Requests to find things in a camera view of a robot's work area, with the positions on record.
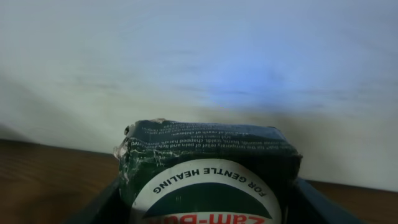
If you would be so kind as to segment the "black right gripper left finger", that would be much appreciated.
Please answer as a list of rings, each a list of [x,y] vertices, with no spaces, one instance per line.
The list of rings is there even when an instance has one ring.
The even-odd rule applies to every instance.
[[[62,224],[126,224],[130,208],[121,200],[117,177],[86,207]]]

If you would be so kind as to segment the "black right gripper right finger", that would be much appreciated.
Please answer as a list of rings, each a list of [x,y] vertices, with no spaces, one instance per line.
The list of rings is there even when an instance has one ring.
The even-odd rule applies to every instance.
[[[291,191],[286,224],[364,224],[329,200],[305,180],[298,178]]]

